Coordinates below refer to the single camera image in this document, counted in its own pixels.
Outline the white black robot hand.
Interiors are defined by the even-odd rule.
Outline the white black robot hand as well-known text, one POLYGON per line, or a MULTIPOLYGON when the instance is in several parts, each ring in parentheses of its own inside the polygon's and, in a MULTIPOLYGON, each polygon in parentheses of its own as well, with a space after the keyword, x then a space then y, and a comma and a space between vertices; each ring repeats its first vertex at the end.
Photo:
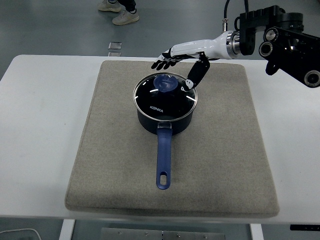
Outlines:
POLYGON ((166 70, 186 59, 197 59, 187 75, 181 90, 188 92, 194 89, 204 78, 210 68, 210 60, 231 59, 230 36, 232 31, 225 31, 215 39, 195 40, 179 43, 161 53, 151 68, 157 71, 166 70))

